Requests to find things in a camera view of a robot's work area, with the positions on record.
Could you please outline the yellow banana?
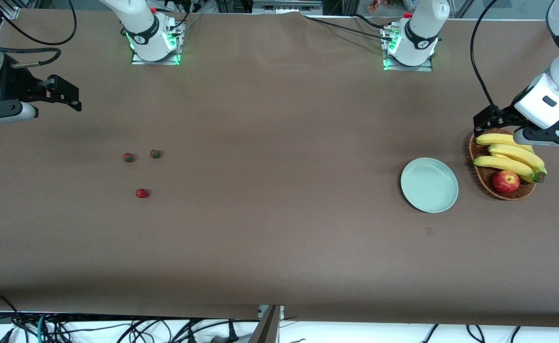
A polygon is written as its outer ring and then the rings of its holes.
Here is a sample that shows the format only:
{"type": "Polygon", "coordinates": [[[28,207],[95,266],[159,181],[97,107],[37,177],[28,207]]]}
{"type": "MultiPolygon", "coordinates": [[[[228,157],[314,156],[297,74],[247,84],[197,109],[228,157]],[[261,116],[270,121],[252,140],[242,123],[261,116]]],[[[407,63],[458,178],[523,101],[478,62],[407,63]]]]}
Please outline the yellow banana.
{"type": "Polygon", "coordinates": [[[532,167],[525,163],[509,158],[499,158],[497,156],[479,156],[473,160],[473,164],[478,167],[506,170],[521,176],[523,180],[530,184],[543,183],[546,174],[542,171],[534,171],[532,167]]]}
{"type": "Polygon", "coordinates": [[[516,143],[514,141],[514,136],[511,134],[500,134],[500,133],[481,134],[475,138],[475,143],[483,146],[490,146],[493,144],[510,145],[534,153],[532,146],[520,145],[516,143]]]}
{"type": "Polygon", "coordinates": [[[508,156],[515,161],[521,162],[527,166],[530,166],[532,170],[537,172],[542,172],[548,174],[547,169],[545,167],[544,161],[539,158],[536,154],[525,150],[523,148],[519,148],[512,145],[505,145],[501,143],[495,143],[490,145],[487,150],[491,154],[501,154],[504,156],[508,156]]]}

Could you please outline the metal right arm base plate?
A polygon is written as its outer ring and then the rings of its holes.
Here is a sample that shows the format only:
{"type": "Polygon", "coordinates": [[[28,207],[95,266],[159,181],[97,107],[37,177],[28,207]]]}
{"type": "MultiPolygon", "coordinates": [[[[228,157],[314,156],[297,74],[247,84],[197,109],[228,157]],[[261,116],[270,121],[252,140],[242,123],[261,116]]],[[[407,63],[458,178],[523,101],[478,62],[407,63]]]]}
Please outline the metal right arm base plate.
{"type": "Polygon", "coordinates": [[[162,52],[166,54],[158,60],[148,61],[136,53],[133,41],[130,41],[132,49],[133,65],[162,65],[173,66],[180,65],[182,59],[182,48],[185,39],[186,22],[180,21],[175,23],[174,18],[170,18],[170,26],[162,33],[158,33],[153,37],[152,43],[146,45],[146,51],[152,50],[151,55],[154,57],[160,56],[162,52]]]}

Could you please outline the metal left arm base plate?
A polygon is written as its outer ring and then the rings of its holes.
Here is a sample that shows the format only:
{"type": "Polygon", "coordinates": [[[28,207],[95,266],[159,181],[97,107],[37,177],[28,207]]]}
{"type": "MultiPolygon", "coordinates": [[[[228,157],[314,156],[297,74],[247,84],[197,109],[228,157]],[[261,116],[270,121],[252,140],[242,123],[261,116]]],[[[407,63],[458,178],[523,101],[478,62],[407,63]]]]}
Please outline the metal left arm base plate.
{"type": "Polygon", "coordinates": [[[382,48],[382,58],[383,58],[383,68],[385,71],[418,71],[418,72],[431,72],[433,70],[432,66],[432,54],[428,56],[425,63],[418,66],[407,66],[399,62],[395,56],[389,53],[390,47],[395,45],[396,40],[399,38],[398,28],[393,25],[384,25],[382,29],[379,29],[381,37],[391,38],[391,41],[383,40],[381,42],[382,48]]]}

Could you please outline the colourful small objects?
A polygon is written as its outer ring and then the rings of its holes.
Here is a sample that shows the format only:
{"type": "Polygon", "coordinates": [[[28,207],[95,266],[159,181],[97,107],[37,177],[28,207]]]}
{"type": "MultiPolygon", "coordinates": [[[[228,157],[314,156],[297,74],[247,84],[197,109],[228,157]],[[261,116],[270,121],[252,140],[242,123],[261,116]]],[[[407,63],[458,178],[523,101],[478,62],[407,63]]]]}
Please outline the colourful small objects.
{"type": "Polygon", "coordinates": [[[369,0],[366,8],[371,14],[386,10],[403,10],[404,0],[369,0]]]}

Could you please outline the grey equipment box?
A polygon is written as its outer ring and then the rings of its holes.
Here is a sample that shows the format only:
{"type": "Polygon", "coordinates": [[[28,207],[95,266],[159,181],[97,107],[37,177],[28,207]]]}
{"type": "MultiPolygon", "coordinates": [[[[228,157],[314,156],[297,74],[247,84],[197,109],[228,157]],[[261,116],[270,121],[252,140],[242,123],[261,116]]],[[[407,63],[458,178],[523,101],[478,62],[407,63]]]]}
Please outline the grey equipment box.
{"type": "Polygon", "coordinates": [[[304,15],[323,15],[322,0],[253,0],[252,14],[284,14],[299,12],[304,15]]]}

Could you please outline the aluminium frame profile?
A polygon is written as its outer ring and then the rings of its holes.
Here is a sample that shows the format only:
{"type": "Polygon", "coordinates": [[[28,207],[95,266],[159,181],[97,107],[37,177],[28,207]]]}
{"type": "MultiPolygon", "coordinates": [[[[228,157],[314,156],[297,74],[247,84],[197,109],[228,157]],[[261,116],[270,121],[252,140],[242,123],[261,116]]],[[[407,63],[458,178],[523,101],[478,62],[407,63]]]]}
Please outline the aluminium frame profile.
{"type": "Polygon", "coordinates": [[[26,6],[22,0],[0,0],[0,17],[17,18],[22,7],[26,6]]]}

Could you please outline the pale green round plate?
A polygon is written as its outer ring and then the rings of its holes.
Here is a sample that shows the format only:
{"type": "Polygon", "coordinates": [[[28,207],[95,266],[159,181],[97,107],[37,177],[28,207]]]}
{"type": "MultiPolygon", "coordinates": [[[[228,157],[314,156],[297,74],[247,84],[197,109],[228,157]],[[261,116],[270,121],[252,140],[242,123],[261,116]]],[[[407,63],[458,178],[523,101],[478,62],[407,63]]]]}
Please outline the pale green round plate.
{"type": "Polygon", "coordinates": [[[407,163],[401,172],[400,188],[414,208],[427,213],[450,209],[459,193],[453,170],[433,158],[418,158],[407,163]]]}

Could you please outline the brown table cover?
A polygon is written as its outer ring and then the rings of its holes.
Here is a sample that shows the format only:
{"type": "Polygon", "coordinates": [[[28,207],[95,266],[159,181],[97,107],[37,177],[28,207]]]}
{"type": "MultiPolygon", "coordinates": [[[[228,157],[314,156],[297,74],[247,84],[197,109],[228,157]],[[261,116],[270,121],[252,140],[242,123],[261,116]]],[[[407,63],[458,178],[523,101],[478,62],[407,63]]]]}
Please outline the brown table cover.
{"type": "Polygon", "coordinates": [[[82,111],[0,125],[18,309],[559,326],[559,147],[536,147],[549,176],[529,197],[479,187],[473,21],[443,26],[432,72],[385,71],[375,39],[297,13],[190,16],[178,66],[131,65],[112,12],[78,21],[32,71],[77,85],[82,111]],[[456,175],[445,212],[404,198],[418,158],[456,175]]]}

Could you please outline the brown grey table post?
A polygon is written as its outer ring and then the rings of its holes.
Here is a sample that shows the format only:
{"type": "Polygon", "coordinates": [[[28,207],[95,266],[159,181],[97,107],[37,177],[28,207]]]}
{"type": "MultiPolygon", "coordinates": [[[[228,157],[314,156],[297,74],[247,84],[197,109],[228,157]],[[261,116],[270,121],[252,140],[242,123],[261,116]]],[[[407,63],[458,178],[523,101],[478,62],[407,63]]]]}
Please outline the brown grey table post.
{"type": "Polygon", "coordinates": [[[283,305],[261,304],[258,306],[259,322],[247,343],[278,343],[279,326],[285,319],[283,305]]]}

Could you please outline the red apple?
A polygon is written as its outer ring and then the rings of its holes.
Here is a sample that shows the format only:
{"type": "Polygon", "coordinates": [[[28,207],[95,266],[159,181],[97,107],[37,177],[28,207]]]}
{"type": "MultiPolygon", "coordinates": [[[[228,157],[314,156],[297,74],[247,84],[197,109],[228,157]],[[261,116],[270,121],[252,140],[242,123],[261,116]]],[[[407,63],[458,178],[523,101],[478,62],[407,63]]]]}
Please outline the red apple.
{"type": "Polygon", "coordinates": [[[501,170],[491,179],[491,186],[496,193],[515,193],[520,187],[520,177],[511,171],[501,170]]]}

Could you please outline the brown wicker basket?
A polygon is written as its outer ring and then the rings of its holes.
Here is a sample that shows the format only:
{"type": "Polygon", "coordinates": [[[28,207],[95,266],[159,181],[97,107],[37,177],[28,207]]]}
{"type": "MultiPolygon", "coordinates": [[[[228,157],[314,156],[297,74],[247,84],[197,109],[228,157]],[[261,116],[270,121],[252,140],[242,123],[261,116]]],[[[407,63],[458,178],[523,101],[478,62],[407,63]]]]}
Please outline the brown wicker basket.
{"type": "Polygon", "coordinates": [[[503,201],[517,201],[523,198],[529,197],[536,189],[535,184],[530,184],[529,182],[521,181],[519,188],[513,193],[499,193],[495,191],[492,185],[493,176],[500,172],[499,169],[493,169],[488,167],[479,167],[473,164],[473,160],[480,156],[488,156],[487,147],[484,145],[478,145],[476,143],[476,137],[472,135],[468,142],[468,153],[471,162],[469,163],[472,169],[472,174],[477,181],[479,187],[485,191],[489,196],[503,200],[503,201]]]}

